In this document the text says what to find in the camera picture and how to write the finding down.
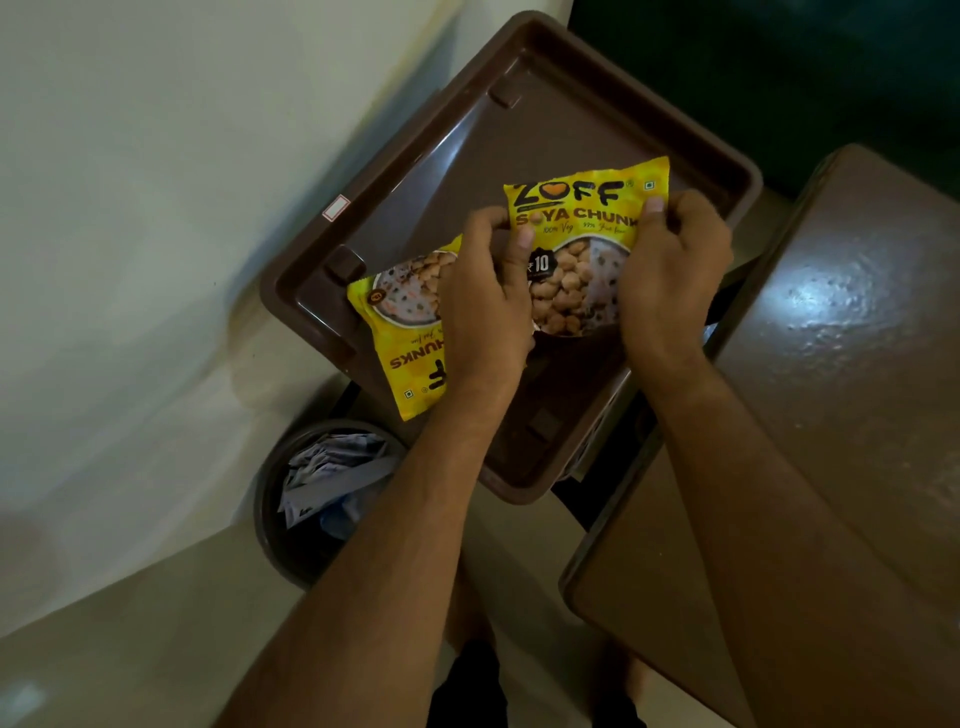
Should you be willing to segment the yellow snack packet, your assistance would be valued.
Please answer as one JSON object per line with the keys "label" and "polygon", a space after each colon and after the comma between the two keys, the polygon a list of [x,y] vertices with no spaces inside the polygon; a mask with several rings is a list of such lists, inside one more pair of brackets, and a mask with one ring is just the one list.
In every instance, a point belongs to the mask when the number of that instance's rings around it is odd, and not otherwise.
{"label": "yellow snack packet", "polygon": [[460,252],[451,243],[346,287],[368,325],[399,417],[410,421],[434,407],[447,387],[439,281]]}
{"label": "yellow snack packet", "polygon": [[668,198],[662,155],[624,169],[506,184],[510,224],[534,231],[527,266],[534,327],[581,337],[618,322],[618,285],[646,201]]}

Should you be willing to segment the crumpled white wrappers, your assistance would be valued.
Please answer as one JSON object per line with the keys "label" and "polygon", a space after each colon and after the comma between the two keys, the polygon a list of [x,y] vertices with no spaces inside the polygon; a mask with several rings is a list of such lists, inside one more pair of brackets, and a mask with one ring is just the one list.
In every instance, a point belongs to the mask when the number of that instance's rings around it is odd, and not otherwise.
{"label": "crumpled white wrappers", "polygon": [[277,512],[285,528],[312,525],[348,541],[405,453],[402,444],[368,429],[340,427],[312,436],[284,465]]}

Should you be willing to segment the person's right hand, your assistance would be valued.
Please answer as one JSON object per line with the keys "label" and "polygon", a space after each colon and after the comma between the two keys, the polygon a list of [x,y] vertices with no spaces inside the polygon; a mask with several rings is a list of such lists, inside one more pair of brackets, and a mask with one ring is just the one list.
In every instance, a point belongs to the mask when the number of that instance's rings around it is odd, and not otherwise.
{"label": "person's right hand", "polygon": [[618,279],[620,330],[630,370],[646,393],[701,367],[703,329],[734,260],[733,233],[701,192],[667,199],[669,244],[641,249],[641,217]]}

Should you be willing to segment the person's left hand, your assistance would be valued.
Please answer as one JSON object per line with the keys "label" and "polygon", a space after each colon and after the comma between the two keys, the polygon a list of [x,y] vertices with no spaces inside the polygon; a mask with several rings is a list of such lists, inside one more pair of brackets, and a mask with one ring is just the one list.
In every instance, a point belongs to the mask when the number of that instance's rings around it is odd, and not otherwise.
{"label": "person's left hand", "polygon": [[470,213],[457,259],[440,276],[438,311],[451,396],[469,392],[483,402],[509,403],[519,387],[534,323],[529,284],[525,293],[506,295],[501,278],[506,248],[496,259],[492,247],[495,232],[505,231],[509,222],[504,207]]}

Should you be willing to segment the brown plastic table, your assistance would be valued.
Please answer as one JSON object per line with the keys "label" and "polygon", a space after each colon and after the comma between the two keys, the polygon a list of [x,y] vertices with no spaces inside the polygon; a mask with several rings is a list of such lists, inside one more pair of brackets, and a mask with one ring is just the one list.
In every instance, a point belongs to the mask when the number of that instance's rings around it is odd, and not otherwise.
{"label": "brown plastic table", "polygon": [[[706,341],[781,454],[960,635],[960,201],[828,156]],[[585,622],[759,728],[656,425],[561,580]]]}

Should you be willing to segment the person's right forearm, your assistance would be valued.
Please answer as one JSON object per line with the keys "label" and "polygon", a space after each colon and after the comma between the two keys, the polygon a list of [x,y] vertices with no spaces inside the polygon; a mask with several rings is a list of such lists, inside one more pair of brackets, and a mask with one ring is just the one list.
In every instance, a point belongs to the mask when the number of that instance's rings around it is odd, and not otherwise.
{"label": "person's right forearm", "polygon": [[654,408],[758,728],[960,728],[960,635],[849,528],[699,350]]}

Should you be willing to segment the black shorts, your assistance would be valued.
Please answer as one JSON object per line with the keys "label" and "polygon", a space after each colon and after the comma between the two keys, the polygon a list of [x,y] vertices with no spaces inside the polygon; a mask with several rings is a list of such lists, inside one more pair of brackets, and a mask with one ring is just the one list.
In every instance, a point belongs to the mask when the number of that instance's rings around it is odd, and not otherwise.
{"label": "black shorts", "polygon": [[[426,728],[510,728],[508,700],[500,685],[497,650],[469,640],[434,690]],[[623,686],[602,692],[592,708],[591,728],[649,728]]]}

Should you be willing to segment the dark round waste bin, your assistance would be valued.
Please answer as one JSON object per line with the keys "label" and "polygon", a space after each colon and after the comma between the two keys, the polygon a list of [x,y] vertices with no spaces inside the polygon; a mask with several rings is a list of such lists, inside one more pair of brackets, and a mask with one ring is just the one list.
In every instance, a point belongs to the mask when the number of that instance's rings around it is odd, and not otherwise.
{"label": "dark round waste bin", "polygon": [[261,549],[282,577],[304,591],[318,580],[346,542],[330,538],[312,524],[286,529],[283,516],[278,512],[284,465],[312,436],[340,428],[385,434],[393,443],[405,448],[402,459],[407,455],[407,447],[402,441],[377,425],[355,419],[328,419],[295,430],[281,440],[270,452],[255,480],[253,521]]}

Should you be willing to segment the brown plastic tray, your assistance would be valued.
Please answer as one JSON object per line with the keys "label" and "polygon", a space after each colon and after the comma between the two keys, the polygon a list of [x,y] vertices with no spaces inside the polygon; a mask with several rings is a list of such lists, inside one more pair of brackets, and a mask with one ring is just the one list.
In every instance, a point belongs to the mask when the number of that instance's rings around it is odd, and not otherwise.
{"label": "brown plastic tray", "polygon": [[[669,192],[701,191],[730,226],[762,191],[762,173],[747,156],[548,15],[524,11],[338,193],[351,204],[334,222],[318,213],[270,262],[260,299],[399,414],[349,284],[450,244],[469,211],[508,207],[506,185],[661,156],[670,162]],[[581,337],[537,334],[481,482],[509,504],[536,501],[626,379],[615,324]]]}

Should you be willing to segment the person's left forearm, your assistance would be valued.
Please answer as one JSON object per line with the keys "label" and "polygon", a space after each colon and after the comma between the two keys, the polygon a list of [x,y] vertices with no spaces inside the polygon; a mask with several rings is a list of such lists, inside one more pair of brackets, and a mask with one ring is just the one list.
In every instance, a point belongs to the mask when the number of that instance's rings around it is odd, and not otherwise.
{"label": "person's left forearm", "polygon": [[517,384],[450,381],[213,728],[426,728],[466,517]]}

